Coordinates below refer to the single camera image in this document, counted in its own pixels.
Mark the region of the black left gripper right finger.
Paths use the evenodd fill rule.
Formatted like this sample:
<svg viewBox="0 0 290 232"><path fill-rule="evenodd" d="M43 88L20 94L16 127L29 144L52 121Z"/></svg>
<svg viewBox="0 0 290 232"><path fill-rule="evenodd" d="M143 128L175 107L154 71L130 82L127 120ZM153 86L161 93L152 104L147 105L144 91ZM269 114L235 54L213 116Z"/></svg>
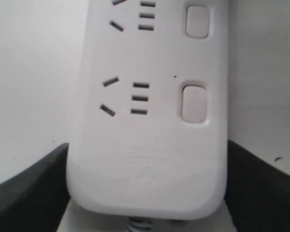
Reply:
<svg viewBox="0 0 290 232"><path fill-rule="evenodd" d="M290 175L231 140L224 200L238 232L290 232Z"/></svg>

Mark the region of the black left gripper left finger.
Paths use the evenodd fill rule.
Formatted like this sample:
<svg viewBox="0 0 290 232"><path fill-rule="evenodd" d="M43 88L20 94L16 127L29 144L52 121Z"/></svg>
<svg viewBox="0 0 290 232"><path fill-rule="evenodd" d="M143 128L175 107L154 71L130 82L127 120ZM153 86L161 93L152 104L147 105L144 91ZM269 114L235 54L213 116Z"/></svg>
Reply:
<svg viewBox="0 0 290 232"><path fill-rule="evenodd" d="M0 232L55 232L70 200L68 143L0 184Z"/></svg>

